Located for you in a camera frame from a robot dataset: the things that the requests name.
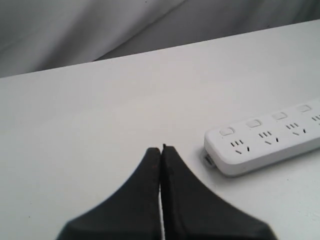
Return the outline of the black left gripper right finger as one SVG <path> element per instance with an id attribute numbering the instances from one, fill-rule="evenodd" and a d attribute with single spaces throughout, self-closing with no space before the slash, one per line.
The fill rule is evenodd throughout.
<path id="1" fill-rule="evenodd" d="M 273 240 L 271 227 L 209 190 L 173 146 L 161 153 L 161 202 L 167 240 Z"/>

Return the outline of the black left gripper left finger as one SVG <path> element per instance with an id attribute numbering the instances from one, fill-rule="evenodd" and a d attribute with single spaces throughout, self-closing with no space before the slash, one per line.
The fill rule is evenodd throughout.
<path id="1" fill-rule="evenodd" d="M 128 180 L 108 199 L 68 221 L 59 240 L 160 240 L 161 152 L 146 150 Z"/>

